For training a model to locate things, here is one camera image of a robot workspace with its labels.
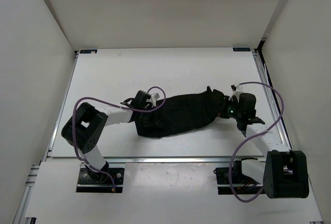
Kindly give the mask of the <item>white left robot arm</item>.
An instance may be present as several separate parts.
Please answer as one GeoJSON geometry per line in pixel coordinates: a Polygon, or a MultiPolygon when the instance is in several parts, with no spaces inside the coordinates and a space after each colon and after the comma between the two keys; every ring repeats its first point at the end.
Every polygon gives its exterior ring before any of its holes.
{"type": "Polygon", "coordinates": [[[94,107],[83,100],[102,101],[84,97],[74,105],[72,117],[62,128],[61,136],[74,147],[77,159],[84,163],[88,176],[94,182],[111,183],[115,186],[114,176],[109,173],[109,164],[97,146],[103,129],[137,120],[154,124],[152,117],[165,104],[165,99],[164,97],[161,100],[158,93],[138,91],[134,98],[124,100],[119,106],[106,103],[104,106],[94,107]]]}

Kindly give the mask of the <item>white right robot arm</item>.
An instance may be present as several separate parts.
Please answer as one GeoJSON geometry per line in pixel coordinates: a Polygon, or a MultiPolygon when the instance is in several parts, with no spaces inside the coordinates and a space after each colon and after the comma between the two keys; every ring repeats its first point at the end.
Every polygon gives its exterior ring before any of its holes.
{"type": "Polygon", "coordinates": [[[233,178],[240,183],[248,178],[262,185],[270,199],[307,198],[309,195],[306,155],[282,144],[256,116],[256,97],[251,93],[235,90],[227,99],[224,114],[237,122],[237,128],[245,136],[239,145],[251,141],[265,158],[265,163],[257,159],[245,159],[232,170],[233,178]]]}

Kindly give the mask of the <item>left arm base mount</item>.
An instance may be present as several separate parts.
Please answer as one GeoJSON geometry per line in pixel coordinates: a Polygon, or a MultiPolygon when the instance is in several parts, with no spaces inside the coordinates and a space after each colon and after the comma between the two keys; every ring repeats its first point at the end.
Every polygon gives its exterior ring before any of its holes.
{"type": "Polygon", "coordinates": [[[125,168],[105,167],[108,174],[91,170],[87,165],[81,164],[76,192],[79,193],[122,193],[125,168]]]}

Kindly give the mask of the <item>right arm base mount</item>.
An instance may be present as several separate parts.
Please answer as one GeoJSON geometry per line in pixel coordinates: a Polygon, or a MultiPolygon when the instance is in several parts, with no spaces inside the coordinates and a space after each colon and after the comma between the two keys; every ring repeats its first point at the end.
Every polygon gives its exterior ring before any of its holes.
{"type": "MultiPolygon", "coordinates": [[[[238,195],[254,195],[262,187],[262,185],[252,178],[242,174],[242,161],[236,160],[232,166],[232,183],[233,188],[238,195]]],[[[219,195],[232,195],[229,184],[229,168],[218,167],[213,173],[216,175],[218,194],[219,195]]]]}

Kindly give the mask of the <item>black pleated skirt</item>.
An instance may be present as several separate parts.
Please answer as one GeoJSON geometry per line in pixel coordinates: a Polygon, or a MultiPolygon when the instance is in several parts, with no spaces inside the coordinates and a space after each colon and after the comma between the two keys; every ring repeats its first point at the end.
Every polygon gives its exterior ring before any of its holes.
{"type": "Polygon", "coordinates": [[[135,120],[139,136],[163,138],[201,129],[211,124],[225,107],[225,95],[209,86],[199,94],[177,95],[165,100],[155,117],[140,117],[135,120]],[[162,129],[150,130],[143,125],[144,120],[158,119],[162,129]]]}

